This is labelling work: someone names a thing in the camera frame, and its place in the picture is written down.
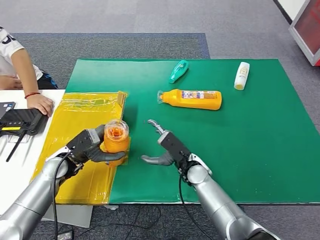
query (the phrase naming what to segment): red bracelet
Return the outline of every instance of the red bracelet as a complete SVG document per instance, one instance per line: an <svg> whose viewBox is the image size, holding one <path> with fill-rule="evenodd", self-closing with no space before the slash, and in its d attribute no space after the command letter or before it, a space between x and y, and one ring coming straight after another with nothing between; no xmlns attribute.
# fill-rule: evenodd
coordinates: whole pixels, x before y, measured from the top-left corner
<svg viewBox="0 0 320 240"><path fill-rule="evenodd" d="M24 99L27 99L29 96L32 96L32 95L37 95L37 94L41 94L40 92L30 92L29 94L27 94L24 97Z"/></svg>

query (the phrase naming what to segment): teal bottle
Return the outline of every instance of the teal bottle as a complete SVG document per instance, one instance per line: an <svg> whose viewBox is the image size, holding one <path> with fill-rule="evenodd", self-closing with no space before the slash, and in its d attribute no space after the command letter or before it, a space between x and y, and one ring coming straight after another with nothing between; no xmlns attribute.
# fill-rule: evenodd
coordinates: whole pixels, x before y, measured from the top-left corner
<svg viewBox="0 0 320 240"><path fill-rule="evenodd" d="M181 60L175 66L170 76L169 83L173 84L178 80L182 75L185 74L189 66L189 63L186 60Z"/></svg>

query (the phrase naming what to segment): red panel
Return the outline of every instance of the red panel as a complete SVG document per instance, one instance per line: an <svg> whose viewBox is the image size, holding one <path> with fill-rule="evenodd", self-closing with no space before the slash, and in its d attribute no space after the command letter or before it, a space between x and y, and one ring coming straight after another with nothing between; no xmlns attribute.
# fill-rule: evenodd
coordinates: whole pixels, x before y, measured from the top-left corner
<svg viewBox="0 0 320 240"><path fill-rule="evenodd" d="M320 49L320 0L310 0L294 28L312 53Z"/></svg>

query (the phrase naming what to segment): child's hand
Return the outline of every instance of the child's hand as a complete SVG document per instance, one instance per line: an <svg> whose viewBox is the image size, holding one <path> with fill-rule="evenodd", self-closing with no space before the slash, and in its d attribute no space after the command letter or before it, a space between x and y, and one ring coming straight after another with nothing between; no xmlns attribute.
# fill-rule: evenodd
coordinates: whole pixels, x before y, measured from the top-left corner
<svg viewBox="0 0 320 240"><path fill-rule="evenodd" d="M48 117L51 116L52 108L54 107L54 101L41 94L27 97L26 104L29 109L38 109L42 114L48 115Z"/></svg>
<svg viewBox="0 0 320 240"><path fill-rule="evenodd" d="M23 89L21 81L12 76L0 76L0 90L19 90Z"/></svg>

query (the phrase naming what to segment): yellow plastic sheet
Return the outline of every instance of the yellow plastic sheet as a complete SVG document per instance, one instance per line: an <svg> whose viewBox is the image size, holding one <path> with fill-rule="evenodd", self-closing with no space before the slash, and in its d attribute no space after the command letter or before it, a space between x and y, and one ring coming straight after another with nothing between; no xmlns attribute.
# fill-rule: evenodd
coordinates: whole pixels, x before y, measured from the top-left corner
<svg viewBox="0 0 320 240"><path fill-rule="evenodd" d="M32 179L45 159L65 146L84 129L122 119L126 94L66 93L55 111ZM88 161L82 170L64 182L56 197L58 204L106 204L116 167Z"/></svg>

